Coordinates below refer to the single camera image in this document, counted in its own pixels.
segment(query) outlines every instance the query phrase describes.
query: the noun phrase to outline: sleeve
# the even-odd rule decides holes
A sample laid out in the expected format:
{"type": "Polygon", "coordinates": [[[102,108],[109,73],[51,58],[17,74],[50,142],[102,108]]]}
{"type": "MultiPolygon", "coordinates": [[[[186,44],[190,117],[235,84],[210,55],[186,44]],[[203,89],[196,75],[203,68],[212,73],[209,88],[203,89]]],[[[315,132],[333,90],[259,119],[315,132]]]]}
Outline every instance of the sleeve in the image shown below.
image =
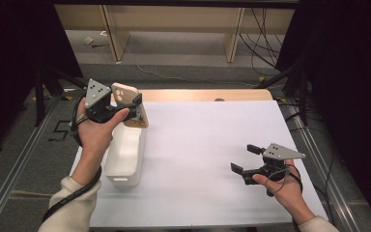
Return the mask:
{"type": "Polygon", "coordinates": [[[332,224],[319,216],[301,224],[299,229],[300,232],[339,232],[332,224]]]}
{"type": "MultiPolygon", "coordinates": [[[[49,208],[83,187],[71,177],[64,178],[61,186],[62,189],[50,198],[49,208]]],[[[96,207],[100,186],[101,181],[98,181],[88,192],[60,208],[41,225],[39,232],[89,231],[90,217],[96,207]]]]}

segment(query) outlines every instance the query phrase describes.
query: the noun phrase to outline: person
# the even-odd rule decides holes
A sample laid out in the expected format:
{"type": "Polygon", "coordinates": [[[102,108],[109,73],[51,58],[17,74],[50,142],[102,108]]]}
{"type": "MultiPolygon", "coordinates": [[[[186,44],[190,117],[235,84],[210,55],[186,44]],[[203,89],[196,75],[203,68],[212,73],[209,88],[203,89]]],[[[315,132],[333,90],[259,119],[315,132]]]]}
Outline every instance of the person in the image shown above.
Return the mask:
{"type": "MultiPolygon", "coordinates": [[[[85,99],[77,108],[77,115],[85,113],[85,99]]],[[[128,115],[128,109],[116,113],[112,119],[104,124],[85,120],[78,125],[78,133],[82,143],[80,160],[70,177],[61,182],[62,189],[55,193],[49,202],[49,208],[73,192],[88,185],[100,168],[103,155],[110,145],[113,130],[128,115]]],[[[287,164],[294,165],[292,160],[287,164]]],[[[296,168],[292,168],[295,175],[299,175],[296,168]]],[[[288,176],[285,183],[269,181],[262,175],[254,175],[253,179],[273,192],[276,200],[292,215],[302,232],[308,231],[338,231],[322,217],[315,216],[306,205],[300,192],[300,185],[294,178],[288,176]]],[[[89,231],[90,217],[95,210],[97,192],[101,181],[93,188],[55,212],[40,227],[39,232],[56,231],[89,231]]]]}

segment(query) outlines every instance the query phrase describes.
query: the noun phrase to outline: white box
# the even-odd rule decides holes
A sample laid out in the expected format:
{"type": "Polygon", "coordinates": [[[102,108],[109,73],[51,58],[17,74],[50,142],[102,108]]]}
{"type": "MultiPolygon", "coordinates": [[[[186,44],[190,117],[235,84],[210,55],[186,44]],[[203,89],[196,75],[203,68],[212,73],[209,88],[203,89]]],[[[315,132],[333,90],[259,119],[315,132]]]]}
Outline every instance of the white box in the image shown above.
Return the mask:
{"type": "Polygon", "coordinates": [[[115,186],[136,186],[140,182],[146,132],[123,123],[113,131],[103,173],[115,186]]]}

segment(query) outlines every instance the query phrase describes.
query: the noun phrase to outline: white tabletop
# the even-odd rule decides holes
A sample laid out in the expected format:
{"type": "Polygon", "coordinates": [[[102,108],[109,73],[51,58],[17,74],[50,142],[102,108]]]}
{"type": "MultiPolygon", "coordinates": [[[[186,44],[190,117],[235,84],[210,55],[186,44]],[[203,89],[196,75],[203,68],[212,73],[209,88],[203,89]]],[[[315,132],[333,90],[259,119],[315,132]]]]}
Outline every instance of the white tabletop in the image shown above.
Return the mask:
{"type": "MultiPolygon", "coordinates": [[[[150,126],[141,180],[117,188],[101,177],[93,228],[153,229],[260,226],[291,222],[261,186],[231,171],[263,165],[247,144],[296,149],[275,101],[144,102],[150,126]]],[[[80,149],[73,165],[77,164],[80,149]]],[[[300,159],[295,160],[310,209],[328,218],[300,159]]]]}

